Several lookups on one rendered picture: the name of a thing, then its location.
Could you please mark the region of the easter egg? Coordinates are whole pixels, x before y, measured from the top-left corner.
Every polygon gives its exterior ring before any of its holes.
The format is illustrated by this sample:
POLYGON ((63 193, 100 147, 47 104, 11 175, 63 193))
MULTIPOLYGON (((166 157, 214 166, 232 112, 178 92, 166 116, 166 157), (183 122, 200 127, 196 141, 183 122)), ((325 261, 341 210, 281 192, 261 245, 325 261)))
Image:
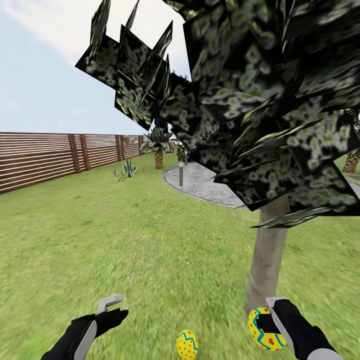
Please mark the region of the easter egg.
POLYGON ((264 333, 259 329, 256 319, 260 314, 269 314, 269 309, 258 307, 251 311, 248 317, 248 327, 253 340, 263 349, 268 351, 277 351, 283 348, 287 342, 284 337, 278 333, 264 333))
POLYGON ((192 329, 185 329, 179 334, 176 349, 183 360, 194 360, 197 357, 198 348, 198 338, 192 329))

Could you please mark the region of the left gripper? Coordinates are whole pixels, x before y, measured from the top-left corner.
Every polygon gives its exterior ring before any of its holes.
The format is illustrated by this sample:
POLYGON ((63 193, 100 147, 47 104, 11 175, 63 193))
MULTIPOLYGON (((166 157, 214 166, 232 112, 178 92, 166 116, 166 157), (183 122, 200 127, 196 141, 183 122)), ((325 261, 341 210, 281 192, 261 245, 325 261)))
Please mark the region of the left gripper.
POLYGON ((126 319, 128 314, 129 310, 120 311, 120 308, 98 314, 98 316, 103 318, 103 330, 101 335, 106 333, 108 330, 119 326, 122 323, 122 320, 126 319))

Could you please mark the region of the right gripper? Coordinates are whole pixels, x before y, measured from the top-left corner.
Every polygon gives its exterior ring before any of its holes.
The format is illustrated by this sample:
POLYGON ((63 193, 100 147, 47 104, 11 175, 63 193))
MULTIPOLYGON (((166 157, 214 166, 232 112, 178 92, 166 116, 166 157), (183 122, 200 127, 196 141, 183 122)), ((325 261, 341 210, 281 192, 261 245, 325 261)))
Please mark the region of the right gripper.
POLYGON ((260 314, 258 318, 256 318, 257 327, 260 330, 263 330, 264 333, 278 333, 281 334, 280 330, 275 325, 272 313, 269 314, 260 314))

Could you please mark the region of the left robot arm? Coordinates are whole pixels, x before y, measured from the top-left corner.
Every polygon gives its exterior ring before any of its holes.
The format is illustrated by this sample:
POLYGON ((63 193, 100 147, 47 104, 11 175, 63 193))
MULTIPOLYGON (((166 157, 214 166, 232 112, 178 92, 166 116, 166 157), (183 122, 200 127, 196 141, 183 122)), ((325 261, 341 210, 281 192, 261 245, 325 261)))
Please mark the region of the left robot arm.
POLYGON ((95 338, 119 326, 128 316, 129 310, 108 309, 122 301, 121 294, 100 299, 97 315, 86 315, 72 320, 64 335, 40 360, 83 360, 95 338))

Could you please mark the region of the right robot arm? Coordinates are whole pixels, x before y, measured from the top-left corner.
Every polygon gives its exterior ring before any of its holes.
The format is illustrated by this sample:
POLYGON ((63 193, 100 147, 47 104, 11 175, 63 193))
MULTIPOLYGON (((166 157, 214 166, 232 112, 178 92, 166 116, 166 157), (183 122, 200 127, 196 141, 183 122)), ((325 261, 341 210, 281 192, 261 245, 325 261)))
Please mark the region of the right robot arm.
POLYGON ((312 326, 285 297, 266 297, 269 314, 256 318, 264 333, 281 334, 298 360, 344 360, 317 326, 312 326))

